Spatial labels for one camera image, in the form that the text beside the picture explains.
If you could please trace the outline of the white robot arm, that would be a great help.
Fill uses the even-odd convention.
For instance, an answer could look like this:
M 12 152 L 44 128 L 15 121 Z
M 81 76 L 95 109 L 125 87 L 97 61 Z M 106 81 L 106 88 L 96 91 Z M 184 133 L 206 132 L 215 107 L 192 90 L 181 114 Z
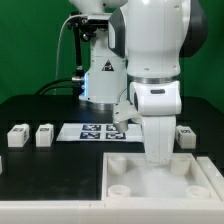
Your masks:
M 181 113 L 179 59 L 194 55 L 207 38 L 200 0 L 69 0 L 90 43 L 91 65 L 79 101 L 113 110 L 124 133 L 141 125 L 146 159 L 166 164 Z

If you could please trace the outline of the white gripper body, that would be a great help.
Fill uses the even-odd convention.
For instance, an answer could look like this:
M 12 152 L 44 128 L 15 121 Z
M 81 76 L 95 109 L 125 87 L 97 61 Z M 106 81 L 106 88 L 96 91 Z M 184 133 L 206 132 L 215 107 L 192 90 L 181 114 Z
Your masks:
M 146 160 L 167 164 L 173 154 L 176 115 L 181 112 L 180 83 L 130 84 L 130 100 L 139 114 Z

